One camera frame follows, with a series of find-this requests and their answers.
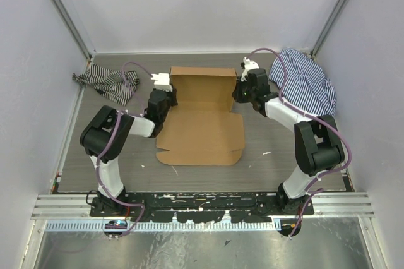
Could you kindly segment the brown cardboard box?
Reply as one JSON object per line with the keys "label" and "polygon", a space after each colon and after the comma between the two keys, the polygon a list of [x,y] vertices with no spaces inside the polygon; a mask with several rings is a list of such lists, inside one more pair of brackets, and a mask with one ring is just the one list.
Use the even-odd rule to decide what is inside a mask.
{"label": "brown cardboard box", "polygon": [[156,139],[161,163],[231,166],[241,159],[244,121],[232,110],[236,81],[233,68],[171,67],[177,105],[170,108]]}

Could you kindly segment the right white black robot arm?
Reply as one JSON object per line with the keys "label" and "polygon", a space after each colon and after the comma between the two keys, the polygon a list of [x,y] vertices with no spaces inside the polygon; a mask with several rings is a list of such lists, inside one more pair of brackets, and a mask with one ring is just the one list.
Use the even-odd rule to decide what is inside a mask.
{"label": "right white black robot arm", "polygon": [[271,91],[266,71],[261,68],[243,71],[232,96],[237,103],[252,104],[262,116],[293,132],[297,167],[279,185],[275,205],[285,215],[295,213],[305,200],[308,185],[345,160],[335,120],[330,115],[309,117],[293,110],[289,102]]}

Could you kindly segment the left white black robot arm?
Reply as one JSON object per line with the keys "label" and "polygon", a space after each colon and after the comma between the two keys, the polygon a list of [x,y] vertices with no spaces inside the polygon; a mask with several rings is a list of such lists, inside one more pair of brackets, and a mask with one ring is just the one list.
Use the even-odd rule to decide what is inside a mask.
{"label": "left white black robot arm", "polygon": [[171,107],[177,105],[177,89],[154,88],[147,108],[141,116],[103,106],[83,130],[80,145],[85,149],[95,169],[98,182],[97,197],[92,207],[118,217],[134,208],[126,199],[126,189],[120,176],[119,155],[128,136],[156,138]]}

